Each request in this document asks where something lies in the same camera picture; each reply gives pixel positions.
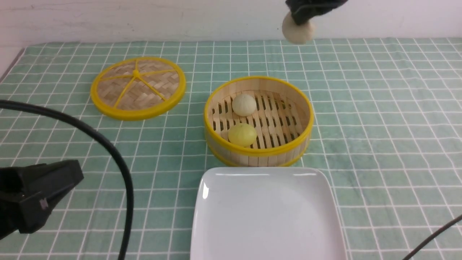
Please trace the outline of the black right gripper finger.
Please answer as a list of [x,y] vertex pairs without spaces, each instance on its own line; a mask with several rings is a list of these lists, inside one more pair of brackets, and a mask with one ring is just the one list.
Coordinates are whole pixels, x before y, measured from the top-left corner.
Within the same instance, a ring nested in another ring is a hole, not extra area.
[[304,25],[316,16],[325,15],[347,3],[346,0],[286,0],[296,25]]

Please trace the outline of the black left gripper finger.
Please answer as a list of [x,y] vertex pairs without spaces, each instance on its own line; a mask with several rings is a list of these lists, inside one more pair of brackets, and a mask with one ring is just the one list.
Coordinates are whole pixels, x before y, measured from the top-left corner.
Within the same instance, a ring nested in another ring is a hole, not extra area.
[[84,179],[79,161],[11,166],[0,170],[0,238],[32,234]]

